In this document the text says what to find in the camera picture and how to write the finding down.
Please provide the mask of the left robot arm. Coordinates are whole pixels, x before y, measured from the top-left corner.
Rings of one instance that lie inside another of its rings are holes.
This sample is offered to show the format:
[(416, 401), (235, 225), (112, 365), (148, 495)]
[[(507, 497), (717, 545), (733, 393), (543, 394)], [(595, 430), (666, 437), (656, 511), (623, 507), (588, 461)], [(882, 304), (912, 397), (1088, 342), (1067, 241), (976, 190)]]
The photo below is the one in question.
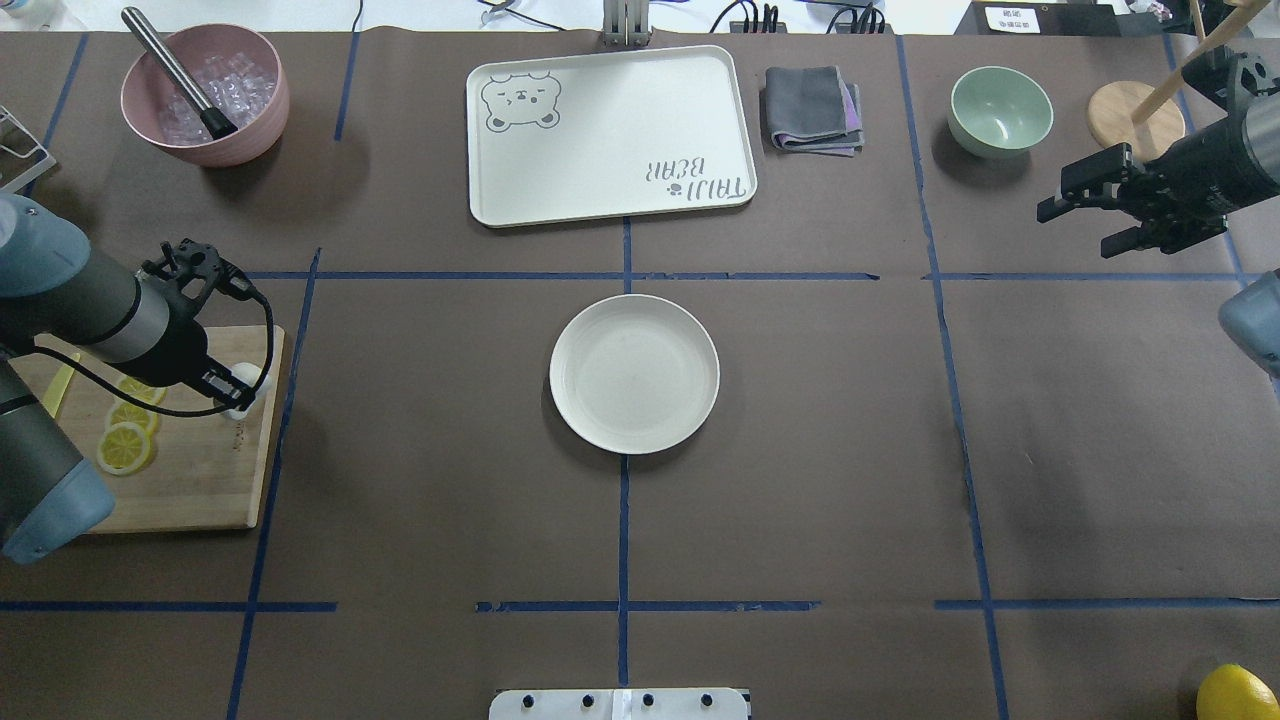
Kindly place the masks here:
[[(114, 511), (108, 461), (60, 427), (14, 361), (49, 357), (147, 413), (163, 414), (106, 378), (104, 369), (165, 389), (183, 386), (207, 415), (246, 413), (275, 361), (271, 304), (209, 243), (165, 242), (136, 269), (91, 243), (76, 224), (17, 193), (1, 202), (3, 556), (31, 565), (88, 533)], [(261, 307), (265, 359), (256, 377), (210, 351), (198, 320), (215, 293)]]

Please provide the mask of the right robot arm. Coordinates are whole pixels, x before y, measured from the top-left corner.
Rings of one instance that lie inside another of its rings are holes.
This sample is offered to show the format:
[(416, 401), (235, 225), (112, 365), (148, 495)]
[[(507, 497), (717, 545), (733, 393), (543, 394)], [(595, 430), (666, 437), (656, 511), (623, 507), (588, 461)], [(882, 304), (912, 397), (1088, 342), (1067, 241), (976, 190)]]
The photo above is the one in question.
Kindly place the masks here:
[(1225, 117), (1151, 161), (1120, 142), (1064, 167), (1055, 195), (1036, 209), (1039, 223), (1078, 208), (1119, 210), (1139, 224), (1101, 240), (1102, 258), (1175, 254), (1225, 233), (1230, 213), (1277, 197), (1277, 77), (1261, 56), (1225, 46), (1189, 61), (1181, 77)]

